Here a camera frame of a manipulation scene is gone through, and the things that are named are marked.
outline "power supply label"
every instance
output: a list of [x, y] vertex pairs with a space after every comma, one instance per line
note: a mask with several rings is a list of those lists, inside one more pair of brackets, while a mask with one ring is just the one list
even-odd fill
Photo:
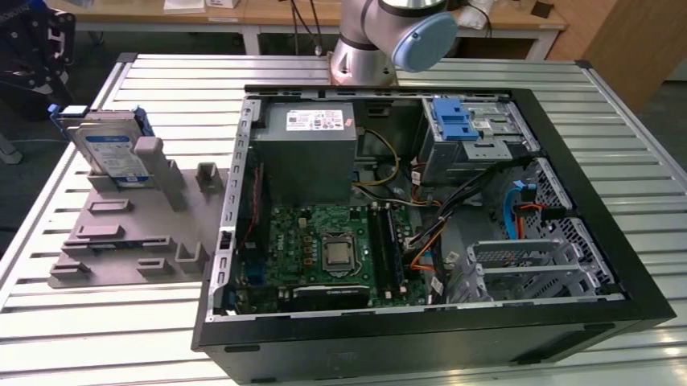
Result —
[[134, 143], [126, 135], [86, 137], [91, 155], [107, 174], [123, 186], [137, 186], [150, 178], [149, 170], [134, 154]]
[[287, 131], [322, 131], [343, 129], [343, 110], [291, 110], [287, 113]]

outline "circuit board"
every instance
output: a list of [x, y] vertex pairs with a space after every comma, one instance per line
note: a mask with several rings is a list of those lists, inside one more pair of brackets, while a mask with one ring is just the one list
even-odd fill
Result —
[[[421, 275], [406, 282], [406, 293], [389, 297], [377, 291], [375, 265], [365, 206], [274, 207], [266, 263], [266, 287], [283, 285], [366, 285], [371, 288], [369, 307], [419, 305], [426, 302]], [[394, 230], [399, 239], [411, 234], [406, 207], [393, 209]], [[334, 269], [327, 262], [327, 246], [351, 241], [351, 265]], [[275, 303], [263, 303], [261, 312], [275, 312]]]

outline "desk leg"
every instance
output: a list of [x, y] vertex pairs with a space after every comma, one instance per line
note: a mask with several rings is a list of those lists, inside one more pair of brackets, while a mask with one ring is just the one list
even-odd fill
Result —
[[259, 26], [242, 26], [241, 33], [245, 36], [245, 47], [247, 55], [261, 55]]
[[22, 162], [23, 155], [17, 150], [9, 139], [0, 134], [0, 160], [10, 165]]
[[540, 37], [533, 43], [530, 52], [528, 52], [528, 60], [546, 60], [552, 46], [557, 41], [558, 30], [541, 31]]

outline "metal slotted table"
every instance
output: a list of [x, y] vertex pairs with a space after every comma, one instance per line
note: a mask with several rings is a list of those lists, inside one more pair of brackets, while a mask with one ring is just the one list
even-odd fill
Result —
[[[181, 167], [201, 161], [229, 165], [246, 84], [327, 83], [327, 62], [318, 58], [121, 59], [95, 107], [145, 107]], [[431, 71], [401, 72], [399, 83], [534, 90], [678, 317], [554, 364], [326, 384], [685, 384], [687, 178], [598, 74], [572, 62], [446, 60]], [[91, 189], [87, 171], [70, 146], [0, 262], [3, 384], [227, 384], [221, 368], [190, 349], [199, 282], [90, 289], [47, 285]]]

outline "yellow cable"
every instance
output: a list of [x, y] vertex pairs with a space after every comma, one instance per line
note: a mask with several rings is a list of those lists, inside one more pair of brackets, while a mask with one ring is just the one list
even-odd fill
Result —
[[399, 163], [399, 156], [397, 155], [397, 150], [394, 149], [394, 146], [391, 146], [391, 143], [389, 143], [387, 139], [373, 129], [366, 129], [366, 132], [370, 132], [375, 137], [379, 138], [382, 142], [385, 142], [385, 145], [387, 145], [387, 148], [391, 150], [394, 154], [394, 162], [397, 166], [394, 167], [394, 173], [385, 179], [381, 179], [379, 181], [362, 181], [359, 183], [354, 183], [354, 186], [357, 187], [374, 187], [375, 185], [382, 185], [387, 181], [391, 181], [394, 177], [397, 177], [397, 174], [399, 172], [401, 163]]

